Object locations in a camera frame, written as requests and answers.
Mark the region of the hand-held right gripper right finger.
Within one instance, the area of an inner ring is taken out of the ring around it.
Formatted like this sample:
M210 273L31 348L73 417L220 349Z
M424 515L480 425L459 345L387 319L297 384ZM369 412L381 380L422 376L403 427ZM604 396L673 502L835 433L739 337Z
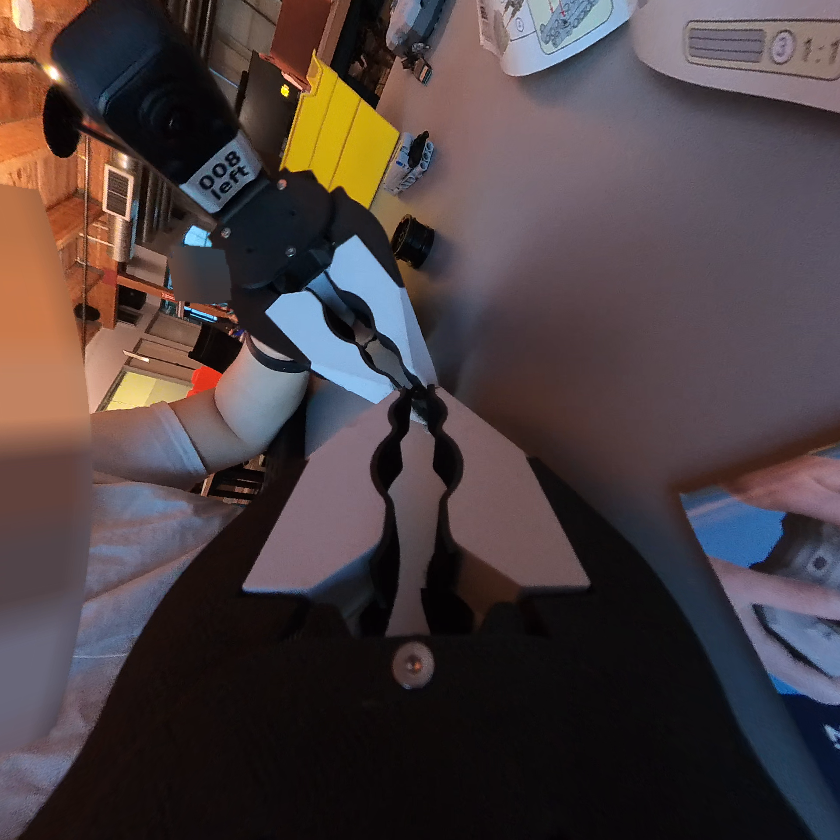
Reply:
M425 402L444 484L423 587L430 633L471 634L499 603L587 591L529 457L444 389Z

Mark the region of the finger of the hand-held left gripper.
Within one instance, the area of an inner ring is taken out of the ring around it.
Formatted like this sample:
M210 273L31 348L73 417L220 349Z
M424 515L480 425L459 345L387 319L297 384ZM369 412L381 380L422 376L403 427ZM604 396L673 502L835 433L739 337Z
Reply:
M341 337L330 326L327 311L319 297L302 290L280 295L266 315L323 379L373 404L409 387L376 368L355 340Z
M313 281L330 325L388 389L438 383L434 363L387 239L353 235Z

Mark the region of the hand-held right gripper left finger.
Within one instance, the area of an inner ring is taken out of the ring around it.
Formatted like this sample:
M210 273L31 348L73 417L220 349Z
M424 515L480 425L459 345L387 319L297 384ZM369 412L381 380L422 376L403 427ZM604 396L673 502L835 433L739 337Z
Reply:
M411 410L411 393L393 392L309 457L244 592L335 606L353 633L385 634L400 571L389 491Z

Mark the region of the grey desk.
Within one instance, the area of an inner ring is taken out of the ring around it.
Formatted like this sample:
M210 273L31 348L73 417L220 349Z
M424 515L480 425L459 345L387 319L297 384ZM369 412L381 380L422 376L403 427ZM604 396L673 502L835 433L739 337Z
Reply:
M431 52L380 111L434 161L374 211L436 229L406 284L440 381L641 553L763 767L838 838L674 493L838 439L838 115L661 75L628 25L515 78L448 2Z

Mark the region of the black wristband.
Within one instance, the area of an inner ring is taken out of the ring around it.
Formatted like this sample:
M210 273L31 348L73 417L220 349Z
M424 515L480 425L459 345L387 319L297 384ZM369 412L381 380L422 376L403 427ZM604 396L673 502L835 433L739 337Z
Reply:
M250 333L245 335L245 347L257 363L270 371L294 375L310 372L310 367L307 364L292 360L283 354L268 353L266 348L253 339Z

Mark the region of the black toy wheel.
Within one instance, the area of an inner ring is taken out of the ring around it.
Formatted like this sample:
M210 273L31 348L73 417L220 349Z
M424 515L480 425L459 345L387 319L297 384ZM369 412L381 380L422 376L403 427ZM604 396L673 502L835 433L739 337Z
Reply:
M391 240L394 258L415 270L423 267L434 246L436 232L415 218L405 215L395 228Z

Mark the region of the yellow plastic bin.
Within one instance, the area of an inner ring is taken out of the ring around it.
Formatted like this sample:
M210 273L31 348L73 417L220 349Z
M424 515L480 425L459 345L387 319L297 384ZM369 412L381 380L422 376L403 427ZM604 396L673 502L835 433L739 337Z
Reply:
M368 208L401 133L316 54L307 81L309 91L300 96L280 168L311 172L329 192L341 187Z

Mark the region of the black flat device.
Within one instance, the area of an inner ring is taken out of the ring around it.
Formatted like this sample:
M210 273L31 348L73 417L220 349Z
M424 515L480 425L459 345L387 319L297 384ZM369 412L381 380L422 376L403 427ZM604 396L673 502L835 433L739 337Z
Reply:
M277 179L301 92L280 69L252 51L239 80L234 109L241 129L273 179Z

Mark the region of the white toy motor piece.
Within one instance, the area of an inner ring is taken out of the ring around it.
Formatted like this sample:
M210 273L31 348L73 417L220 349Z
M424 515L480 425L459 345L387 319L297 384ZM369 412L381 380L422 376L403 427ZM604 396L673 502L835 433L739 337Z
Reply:
M427 172L433 155L434 143L428 131L402 133L383 175L381 190L394 196L404 193Z

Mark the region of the person's white shirt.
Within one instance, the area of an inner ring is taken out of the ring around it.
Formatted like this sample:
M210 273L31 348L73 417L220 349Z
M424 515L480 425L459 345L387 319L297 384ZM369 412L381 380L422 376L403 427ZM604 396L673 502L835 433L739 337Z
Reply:
M171 406L91 416L90 551L77 641L56 725L2 754L2 838L17 838L94 729L154 609L232 521L230 505L191 492L207 469Z

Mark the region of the white air vent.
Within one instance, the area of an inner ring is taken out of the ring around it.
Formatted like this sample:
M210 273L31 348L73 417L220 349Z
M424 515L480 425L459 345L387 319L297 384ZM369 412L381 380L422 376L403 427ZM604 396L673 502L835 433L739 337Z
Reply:
M112 164L103 168L101 206L106 214L130 222L133 219L135 173Z

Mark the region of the blue toy car booklet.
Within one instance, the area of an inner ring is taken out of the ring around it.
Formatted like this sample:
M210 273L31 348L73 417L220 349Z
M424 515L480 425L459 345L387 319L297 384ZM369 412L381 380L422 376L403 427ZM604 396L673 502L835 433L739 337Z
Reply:
M759 760L818 838L838 838L838 442L682 492L731 609L712 662Z

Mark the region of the black floor lamp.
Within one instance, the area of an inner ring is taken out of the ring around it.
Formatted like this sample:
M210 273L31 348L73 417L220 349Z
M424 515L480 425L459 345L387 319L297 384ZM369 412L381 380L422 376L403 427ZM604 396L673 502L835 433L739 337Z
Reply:
M43 133L50 152L60 159L68 159L77 151L82 134L121 154L132 154L117 139L86 123L76 103L58 85L51 86L45 96Z

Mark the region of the grey toy hub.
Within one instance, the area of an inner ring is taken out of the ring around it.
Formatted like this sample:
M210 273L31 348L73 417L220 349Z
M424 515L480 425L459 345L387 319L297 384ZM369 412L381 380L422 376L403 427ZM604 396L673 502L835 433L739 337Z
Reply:
M426 45L446 1L392 1L385 34L388 49L403 56L414 45Z

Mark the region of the open white instruction booklet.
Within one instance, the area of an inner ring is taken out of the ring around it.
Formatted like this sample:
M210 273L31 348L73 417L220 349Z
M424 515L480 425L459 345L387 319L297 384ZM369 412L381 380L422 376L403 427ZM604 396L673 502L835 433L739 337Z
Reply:
M478 1L479 42L512 77L554 67L629 25L656 72L839 112L838 1Z

